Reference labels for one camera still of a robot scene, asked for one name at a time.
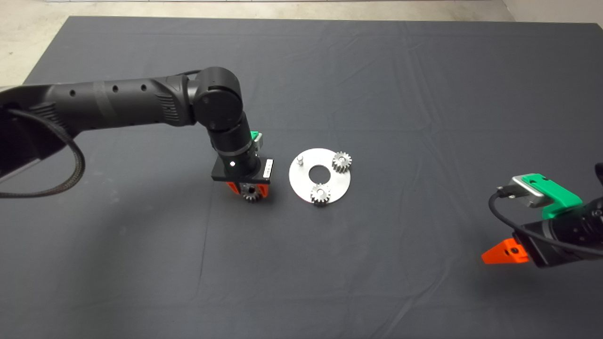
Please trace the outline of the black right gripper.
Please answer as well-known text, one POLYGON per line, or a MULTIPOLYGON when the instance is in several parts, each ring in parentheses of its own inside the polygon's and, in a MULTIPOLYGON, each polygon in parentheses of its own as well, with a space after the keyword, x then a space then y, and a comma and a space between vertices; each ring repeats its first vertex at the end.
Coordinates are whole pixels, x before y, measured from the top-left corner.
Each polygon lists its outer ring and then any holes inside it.
MULTIPOLYGON (((549 220, 522 226, 524 229, 540 236, 556 240, 549 220)), ((513 238, 507 238, 482 253, 481 259, 484 264, 523 264, 528 263, 531 259, 538 268, 549 268, 573 261, 573 253, 563 248, 547 244, 517 231, 514 231, 512 235, 513 238)))

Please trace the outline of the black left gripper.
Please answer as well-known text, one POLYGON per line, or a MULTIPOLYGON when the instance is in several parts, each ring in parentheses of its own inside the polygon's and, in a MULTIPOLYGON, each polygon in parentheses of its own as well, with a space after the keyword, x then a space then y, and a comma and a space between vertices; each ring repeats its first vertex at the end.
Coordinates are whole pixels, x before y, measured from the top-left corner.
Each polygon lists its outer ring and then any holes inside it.
POLYGON ((269 196, 269 184, 273 172, 274 159, 259 156, 255 147, 236 156, 218 154, 211 178, 216 182, 226 182, 235 193, 240 194, 239 183, 256 184, 262 198, 269 196))

